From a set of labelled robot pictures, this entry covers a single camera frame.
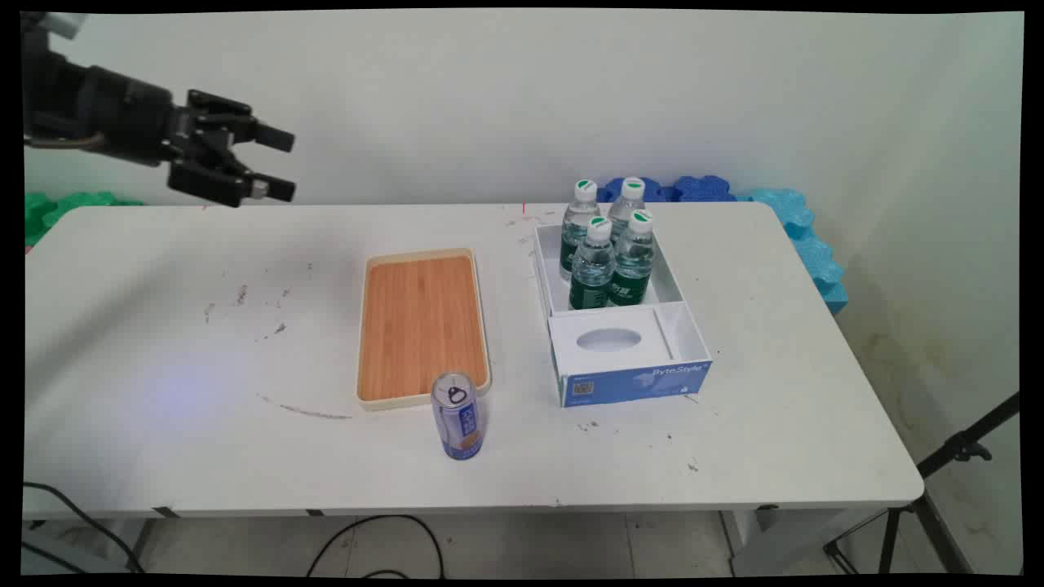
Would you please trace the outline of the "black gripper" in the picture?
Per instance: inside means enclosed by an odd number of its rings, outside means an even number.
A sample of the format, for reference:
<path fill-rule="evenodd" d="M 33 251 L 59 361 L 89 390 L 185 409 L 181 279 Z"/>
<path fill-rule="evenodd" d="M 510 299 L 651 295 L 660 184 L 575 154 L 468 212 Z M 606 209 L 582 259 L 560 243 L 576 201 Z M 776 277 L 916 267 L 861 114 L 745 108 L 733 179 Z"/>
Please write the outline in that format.
<path fill-rule="evenodd" d="M 280 152 L 294 148 L 294 134 L 261 122 L 248 104 L 203 90 L 188 90 L 188 108 L 197 130 L 224 131 L 231 145 L 256 143 Z M 175 104 L 170 90 L 97 66 L 86 70 L 86 152 L 150 167 L 169 162 L 168 188 L 230 208 L 253 198 L 282 203 L 294 199 L 295 182 L 247 170 L 242 165 L 212 169 L 184 157 L 183 119 L 185 108 Z"/>

